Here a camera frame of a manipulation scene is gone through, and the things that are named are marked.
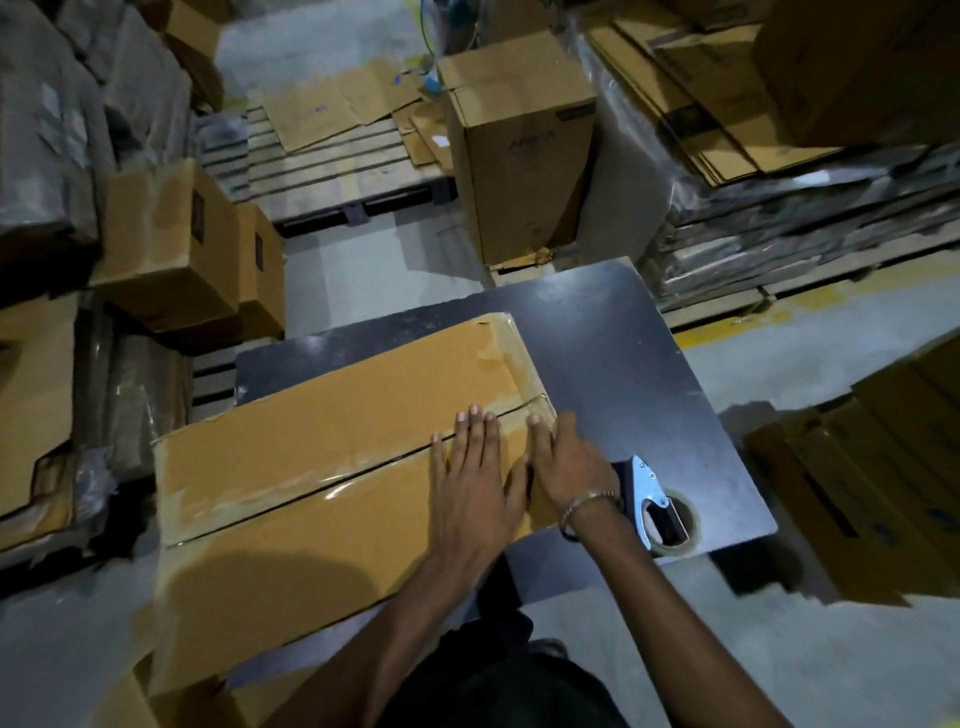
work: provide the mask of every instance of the fingers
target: fingers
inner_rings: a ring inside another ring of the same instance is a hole
[[[549,425],[539,415],[531,415],[527,419],[531,433],[530,459],[537,467],[553,460],[553,438]]]
[[[467,413],[458,412],[457,420],[453,424],[453,445],[450,446],[451,473],[458,473],[464,467],[464,458],[467,455],[468,428]]]
[[[483,458],[480,461],[480,467],[489,470],[500,471],[500,421],[496,415],[488,412],[484,415],[484,434]]]
[[[530,461],[526,455],[510,468],[510,482],[507,488],[507,508],[513,518],[519,520],[527,509],[527,493],[530,490]]]
[[[434,433],[430,440],[430,487],[437,488],[444,482],[445,475],[444,441],[440,439],[440,435]]]
[[[577,416],[566,409],[557,415],[557,447],[577,439]]]
[[[483,459],[484,441],[483,410],[476,404],[470,406],[470,434],[467,442],[467,457],[464,465],[468,468],[479,468]]]

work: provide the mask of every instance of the metal bracelet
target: metal bracelet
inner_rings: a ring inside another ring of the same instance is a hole
[[[573,512],[577,510],[577,508],[582,506],[588,500],[593,500],[596,497],[609,498],[614,503],[616,503],[616,507],[619,510],[621,511],[623,510],[623,500],[620,498],[618,494],[614,493],[613,491],[587,491],[581,496],[577,496],[576,498],[574,498],[570,502],[570,504],[566,506],[566,510],[564,511],[563,516],[560,518],[560,533],[565,539],[567,539],[568,541],[580,541],[580,539],[577,538],[577,535],[575,533],[573,533],[572,531],[566,530],[566,522],[570,520],[570,516],[573,515]]]

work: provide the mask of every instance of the yellow floor marking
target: yellow floor marking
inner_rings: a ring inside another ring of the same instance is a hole
[[[881,268],[864,280],[841,280],[820,288],[812,288],[796,296],[776,301],[763,313],[732,316],[729,319],[681,331],[674,334],[674,339],[681,349],[690,349],[755,328],[782,324],[796,316],[823,311],[862,296],[912,288],[954,276],[960,277],[960,253],[940,251]]]

